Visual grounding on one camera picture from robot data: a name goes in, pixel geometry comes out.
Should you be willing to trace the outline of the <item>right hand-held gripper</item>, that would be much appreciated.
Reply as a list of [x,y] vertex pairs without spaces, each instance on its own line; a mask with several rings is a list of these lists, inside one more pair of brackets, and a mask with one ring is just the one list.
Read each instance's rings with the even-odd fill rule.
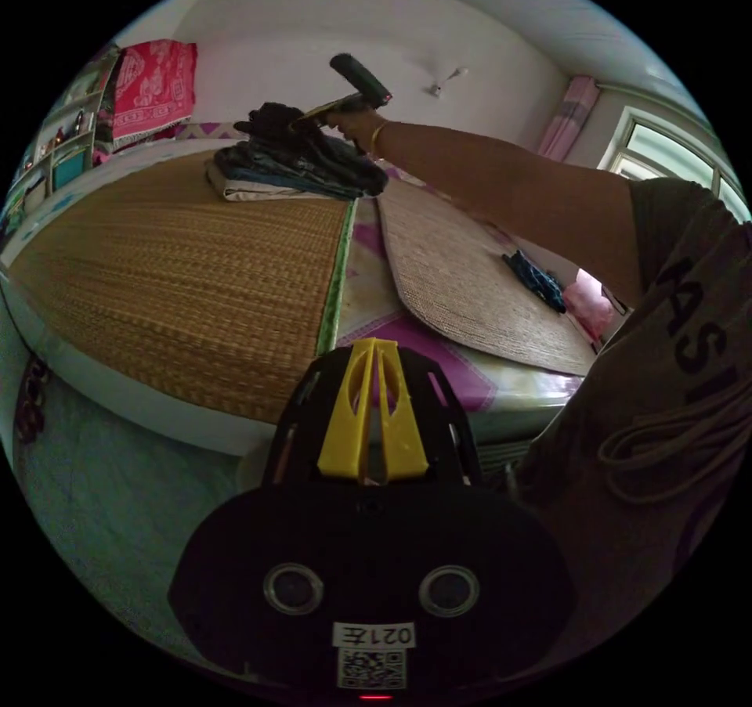
[[375,109],[376,106],[369,97],[357,92],[305,112],[295,118],[288,125],[288,129],[290,131],[301,131],[312,126],[327,127],[327,120],[332,114],[359,113]]

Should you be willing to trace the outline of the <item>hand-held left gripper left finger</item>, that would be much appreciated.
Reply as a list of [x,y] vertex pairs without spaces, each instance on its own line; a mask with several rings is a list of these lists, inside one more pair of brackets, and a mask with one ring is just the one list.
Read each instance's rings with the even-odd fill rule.
[[325,478],[366,480],[371,431],[374,339],[349,348],[316,466]]

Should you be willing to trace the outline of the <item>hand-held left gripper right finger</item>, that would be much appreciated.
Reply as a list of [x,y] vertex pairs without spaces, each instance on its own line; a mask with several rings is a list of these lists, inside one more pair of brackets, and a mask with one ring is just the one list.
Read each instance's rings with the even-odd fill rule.
[[398,344],[377,339],[375,355],[386,477],[423,478],[428,470],[428,461]]

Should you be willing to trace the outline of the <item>person's right hand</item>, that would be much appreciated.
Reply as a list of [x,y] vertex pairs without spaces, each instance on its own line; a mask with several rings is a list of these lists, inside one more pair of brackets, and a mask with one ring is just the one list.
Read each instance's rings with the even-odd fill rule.
[[380,131],[388,124],[376,111],[366,108],[357,111],[339,111],[327,115],[326,124],[338,130],[347,140],[364,153],[372,155]]

